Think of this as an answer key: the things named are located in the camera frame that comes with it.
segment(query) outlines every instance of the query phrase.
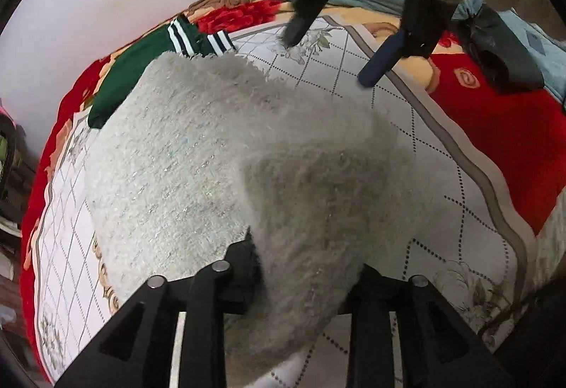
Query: metal bolt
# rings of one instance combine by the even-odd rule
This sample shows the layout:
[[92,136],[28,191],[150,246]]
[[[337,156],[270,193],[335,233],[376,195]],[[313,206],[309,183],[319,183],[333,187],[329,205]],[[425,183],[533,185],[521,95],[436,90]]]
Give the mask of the metal bolt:
[[413,285],[417,287],[426,287],[428,286],[428,279],[426,279],[423,275],[417,275],[411,278],[411,282]]
[[228,263],[226,260],[218,260],[212,264],[212,269],[214,271],[217,271],[218,273],[220,273],[221,271],[226,271],[228,268],[230,268],[230,263]]
[[158,289],[165,284],[165,278],[163,276],[152,276],[147,280],[147,285],[152,289]]

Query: floral print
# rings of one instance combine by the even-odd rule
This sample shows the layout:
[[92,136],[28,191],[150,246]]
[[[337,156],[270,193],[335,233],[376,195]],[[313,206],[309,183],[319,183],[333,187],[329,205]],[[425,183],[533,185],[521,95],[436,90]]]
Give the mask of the floral print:
[[120,308],[120,302],[114,288],[108,282],[108,272],[106,270],[106,264],[103,261],[102,251],[98,245],[98,240],[94,238],[92,243],[92,251],[94,256],[98,260],[98,281],[104,289],[103,297],[108,300],[108,310],[111,315],[114,315]]
[[556,274],[566,255],[566,188],[556,199],[556,206],[537,237],[537,251],[533,282],[535,288],[540,288]]
[[[464,262],[447,262],[445,269],[439,271],[432,282],[474,332],[511,304],[508,297],[512,296],[512,284],[503,281],[486,285],[486,281],[475,277]],[[505,333],[513,324],[508,322],[488,329],[483,335],[484,343],[495,349],[503,340],[499,338],[500,330]]]
[[291,59],[299,65],[304,65],[309,55],[318,56],[324,49],[330,49],[330,32],[333,28],[309,30],[303,36],[301,42],[293,47],[286,48],[281,43],[276,43],[269,47],[271,52],[276,53],[279,57]]
[[56,374],[58,378],[66,369],[67,364],[65,364],[59,329],[46,314],[43,314],[40,321],[40,345],[47,353],[47,360],[53,368],[52,373]]

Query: white wall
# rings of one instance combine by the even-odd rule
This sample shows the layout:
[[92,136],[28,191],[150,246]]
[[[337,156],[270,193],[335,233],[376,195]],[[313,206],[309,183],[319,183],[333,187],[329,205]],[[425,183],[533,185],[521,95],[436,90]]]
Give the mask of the white wall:
[[0,97],[39,157],[61,98],[97,58],[195,0],[23,0],[0,35]]

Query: green object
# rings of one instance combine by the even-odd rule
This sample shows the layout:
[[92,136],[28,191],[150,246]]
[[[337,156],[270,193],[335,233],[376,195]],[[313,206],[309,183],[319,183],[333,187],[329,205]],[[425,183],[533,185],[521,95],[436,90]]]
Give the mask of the green object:
[[221,55],[233,48],[225,31],[206,35],[183,14],[177,16],[170,24],[162,25],[136,41],[116,58],[92,101],[88,125],[102,128],[134,89],[148,64],[162,53],[175,51],[187,57]]
[[2,163],[6,161],[7,152],[8,152],[8,140],[5,137],[0,136],[0,161]]

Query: red rose pattern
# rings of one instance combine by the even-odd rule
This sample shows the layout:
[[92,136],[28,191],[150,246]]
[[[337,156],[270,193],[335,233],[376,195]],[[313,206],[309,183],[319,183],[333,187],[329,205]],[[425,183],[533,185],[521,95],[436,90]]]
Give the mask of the red rose pattern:
[[220,30],[231,33],[273,21],[281,3],[281,0],[261,0],[235,8],[222,7],[198,18],[195,24],[203,33],[212,34]]
[[445,30],[438,40],[438,44],[442,47],[451,47],[452,43],[459,45],[458,37],[454,35],[452,32]]

